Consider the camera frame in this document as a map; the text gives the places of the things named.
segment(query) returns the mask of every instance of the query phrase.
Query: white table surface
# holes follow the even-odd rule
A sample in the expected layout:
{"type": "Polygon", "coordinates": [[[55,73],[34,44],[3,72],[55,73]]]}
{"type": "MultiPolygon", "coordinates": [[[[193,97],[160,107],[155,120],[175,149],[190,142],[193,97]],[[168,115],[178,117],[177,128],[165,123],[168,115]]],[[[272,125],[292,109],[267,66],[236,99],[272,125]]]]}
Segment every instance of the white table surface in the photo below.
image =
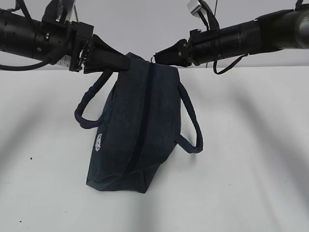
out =
{"type": "Polygon", "coordinates": [[[0,231],[308,232],[309,67],[180,72],[204,151],[177,147],[145,195],[85,185],[96,131],[73,112],[98,74],[0,72],[0,231]]]}

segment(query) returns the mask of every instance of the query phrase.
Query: metal bracket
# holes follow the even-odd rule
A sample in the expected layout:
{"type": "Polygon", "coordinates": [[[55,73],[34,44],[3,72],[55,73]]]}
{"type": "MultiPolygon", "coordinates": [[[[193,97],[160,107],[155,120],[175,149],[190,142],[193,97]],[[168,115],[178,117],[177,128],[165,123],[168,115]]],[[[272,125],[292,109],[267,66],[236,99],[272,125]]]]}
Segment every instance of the metal bracket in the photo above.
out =
{"type": "Polygon", "coordinates": [[[202,12],[203,15],[207,14],[206,10],[204,10],[204,8],[202,7],[201,3],[198,0],[190,0],[187,6],[190,13],[197,18],[200,18],[198,12],[202,12]]]}

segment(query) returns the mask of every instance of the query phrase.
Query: black cable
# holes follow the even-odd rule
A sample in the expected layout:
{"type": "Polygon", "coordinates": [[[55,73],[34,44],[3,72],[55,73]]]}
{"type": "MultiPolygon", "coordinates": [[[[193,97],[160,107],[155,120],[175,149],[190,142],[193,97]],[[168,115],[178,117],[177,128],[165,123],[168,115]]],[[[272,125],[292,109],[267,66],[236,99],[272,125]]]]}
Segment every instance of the black cable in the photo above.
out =
{"type": "Polygon", "coordinates": [[[214,16],[217,14],[218,0],[216,0],[216,7],[214,8],[214,16]]]}
{"type": "Polygon", "coordinates": [[[10,12],[15,12],[15,11],[19,11],[19,10],[20,10],[20,5],[19,5],[18,0],[15,0],[15,8],[7,9],[7,11],[10,11],[10,12]]]}
{"type": "Polygon", "coordinates": [[[303,5],[304,0],[297,0],[296,2],[296,10],[300,10],[303,5]]]}
{"type": "Polygon", "coordinates": [[[237,65],[241,60],[242,58],[248,56],[249,54],[246,54],[246,55],[243,55],[243,56],[240,56],[238,57],[233,63],[231,63],[228,67],[226,67],[225,69],[223,69],[222,71],[218,72],[217,71],[217,64],[218,64],[218,61],[216,60],[214,63],[213,63],[213,72],[217,75],[221,75],[223,73],[226,73],[227,71],[231,70],[232,68],[235,67],[235,65],[237,65]]]}
{"type": "Polygon", "coordinates": [[[198,12],[198,16],[202,19],[204,25],[206,26],[207,30],[209,30],[209,24],[206,20],[206,18],[204,17],[203,13],[201,11],[198,12]]]}
{"type": "Polygon", "coordinates": [[[50,59],[47,59],[43,62],[40,62],[38,64],[28,65],[28,66],[6,66],[6,65],[0,65],[0,70],[4,71],[30,71],[34,69],[38,69],[41,67],[46,66],[50,63],[50,59]]]}

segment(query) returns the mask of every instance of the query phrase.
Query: white wall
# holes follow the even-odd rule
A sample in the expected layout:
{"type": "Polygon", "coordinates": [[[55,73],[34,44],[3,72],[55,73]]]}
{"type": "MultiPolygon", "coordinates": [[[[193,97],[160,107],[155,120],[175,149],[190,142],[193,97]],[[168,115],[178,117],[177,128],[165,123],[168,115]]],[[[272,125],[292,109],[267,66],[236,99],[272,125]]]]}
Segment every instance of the white wall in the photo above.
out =
{"type": "MultiPolygon", "coordinates": [[[[25,0],[33,18],[40,20],[49,0],[25,0]]],[[[189,0],[76,0],[79,18],[95,26],[95,33],[122,53],[129,51],[145,59],[188,39],[189,31],[203,29],[201,20],[191,16],[189,0]]],[[[215,0],[207,1],[214,9],[215,0]]],[[[218,0],[217,16],[222,28],[251,21],[261,15],[292,9],[296,0],[218,0]]],[[[11,8],[14,0],[1,0],[0,8],[11,8]]],[[[245,58],[239,66],[308,65],[306,50],[287,50],[245,58]]],[[[0,63],[30,64],[35,61],[0,53],[0,63]]],[[[220,61],[224,67],[231,60],[220,61]]],[[[48,66],[46,69],[61,69],[48,66]]]]}
{"type": "MultiPolygon", "coordinates": [[[[308,72],[181,70],[204,151],[177,147],[146,195],[85,185],[95,130],[79,128],[73,112],[97,74],[2,72],[0,231],[309,231],[308,72]]],[[[185,112],[183,135],[195,137],[185,112]]]]}

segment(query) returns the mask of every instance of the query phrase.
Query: bag bottom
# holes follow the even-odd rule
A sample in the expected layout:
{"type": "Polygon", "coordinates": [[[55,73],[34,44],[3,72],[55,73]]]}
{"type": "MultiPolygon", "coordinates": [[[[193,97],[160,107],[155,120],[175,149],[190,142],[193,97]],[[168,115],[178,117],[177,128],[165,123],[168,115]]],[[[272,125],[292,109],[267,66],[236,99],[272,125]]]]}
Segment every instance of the bag bottom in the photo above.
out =
{"type": "Polygon", "coordinates": [[[160,165],[138,173],[123,176],[110,176],[100,182],[87,180],[86,184],[98,191],[135,191],[146,193],[160,165]]]}

